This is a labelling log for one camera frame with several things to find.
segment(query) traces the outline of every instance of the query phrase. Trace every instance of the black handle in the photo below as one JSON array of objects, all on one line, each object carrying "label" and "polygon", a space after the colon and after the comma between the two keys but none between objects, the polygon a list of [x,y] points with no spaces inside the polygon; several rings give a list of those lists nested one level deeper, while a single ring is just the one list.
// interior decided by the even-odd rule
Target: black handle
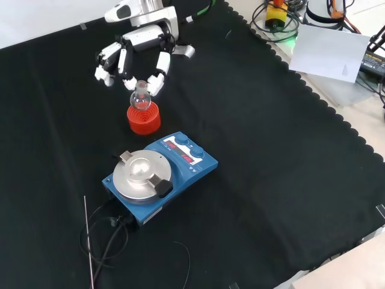
[{"label": "black handle", "polygon": [[156,194],[162,199],[173,190],[173,183],[163,179],[155,186]]}]

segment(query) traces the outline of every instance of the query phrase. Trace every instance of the metal rod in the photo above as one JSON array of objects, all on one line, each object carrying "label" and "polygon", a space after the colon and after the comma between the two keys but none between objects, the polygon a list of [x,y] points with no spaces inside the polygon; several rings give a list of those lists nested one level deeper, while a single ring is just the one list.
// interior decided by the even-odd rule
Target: metal rod
[{"label": "metal rod", "polygon": [[90,233],[88,231],[87,203],[85,201],[85,196],[84,196],[84,210],[85,210],[85,227],[87,228],[88,257],[90,258],[91,288],[94,289],[94,274],[92,272]]}]

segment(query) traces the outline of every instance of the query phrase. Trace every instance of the yellow device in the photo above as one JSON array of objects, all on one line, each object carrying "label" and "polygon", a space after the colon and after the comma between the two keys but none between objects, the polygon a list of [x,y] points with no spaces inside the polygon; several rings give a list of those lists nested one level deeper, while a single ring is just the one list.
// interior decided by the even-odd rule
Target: yellow device
[{"label": "yellow device", "polygon": [[[275,6],[279,6],[284,9],[288,9],[288,6],[283,3],[283,0],[274,0],[270,3]],[[267,5],[265,26],[268,28],[285,27],[286,17],[288,13],[282,9],[275,8],[272,5]]]}]

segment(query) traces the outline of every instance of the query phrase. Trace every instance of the electronic equipment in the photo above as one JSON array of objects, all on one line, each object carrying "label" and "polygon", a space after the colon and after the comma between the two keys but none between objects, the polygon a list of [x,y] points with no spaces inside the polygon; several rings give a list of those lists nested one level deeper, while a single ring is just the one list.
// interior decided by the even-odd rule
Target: electronic equipment
[{"label": "electronic equipment", "polygon": [[[288,9],[288,6],[283,3],[283,0],[271,1],[275,6]],[[282,9],[275,8],[275,6],[268,5],[266,8],[265,26],[276,29],[277,27],[285,27],[286,16],[288,13]]]},{"label": "electronic equipment", "polygon": [[142,151],[124,152],[104,186],[144,225],[218,162],[185,134],[168,135]]},{"label": "electronic equipment", "polygon": [[384,83],[385,58],[373,52],[366,51],[361,62],[360,71]]}]

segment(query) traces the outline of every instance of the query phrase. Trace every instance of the blue knob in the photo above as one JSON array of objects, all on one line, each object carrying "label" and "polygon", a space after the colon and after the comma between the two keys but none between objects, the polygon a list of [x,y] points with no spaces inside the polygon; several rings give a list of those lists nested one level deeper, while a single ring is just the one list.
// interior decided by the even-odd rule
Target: blue knob
[{"label": "blue knob", "polygon": [[185,146],[188,144],[188,137],[183,133],[179,133],[175,136],[175,141],[177,144]]},{"label": "blue knob", "polygon": [[194,146],[191,148],[190,153],[193,157],[203,158],[205,151],[200,146]]}]

